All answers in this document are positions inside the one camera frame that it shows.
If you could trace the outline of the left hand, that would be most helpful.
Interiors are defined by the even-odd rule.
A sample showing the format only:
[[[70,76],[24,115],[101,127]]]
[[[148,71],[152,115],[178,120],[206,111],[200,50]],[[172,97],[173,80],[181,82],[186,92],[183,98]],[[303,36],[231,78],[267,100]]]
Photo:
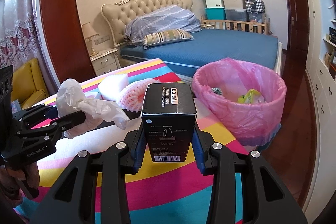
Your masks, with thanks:
[[[29,187],[38,188],[40,176],[36,162],[24,167],[23,170],[13,170],[9,166],[1,166],[1,201],[5,205],[9,205],[11,209],[23,202],[19,181],[26,181]]]

